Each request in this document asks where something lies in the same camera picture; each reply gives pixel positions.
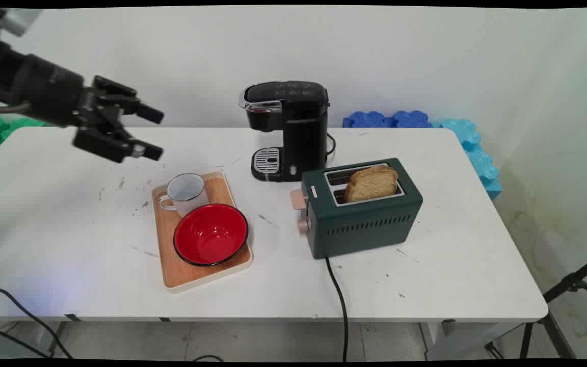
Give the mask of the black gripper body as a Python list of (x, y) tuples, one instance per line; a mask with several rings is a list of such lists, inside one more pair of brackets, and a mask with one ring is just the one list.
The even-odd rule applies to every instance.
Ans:
[(124, 86), (75, 86), (72, 114), (77, 135), (123, 135)]

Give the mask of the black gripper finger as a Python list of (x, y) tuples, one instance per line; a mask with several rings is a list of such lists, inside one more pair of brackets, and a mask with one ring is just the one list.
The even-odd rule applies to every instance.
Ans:
[(72, 140), (74, 147), (121, 163), (125, 158), (147, 158), (158, 161), (164, 150), (143, 140), (137, 140), (125, 130), (102, 132), (94, 127), (80, 127)]
[(160, 124), (165, 116), (162, 111), (142, 102), (134, 88), (106, 77), (95, 76), (92, 88), (100, 106), (119, 108), (123, 115), (136, 115), (155, 124)]

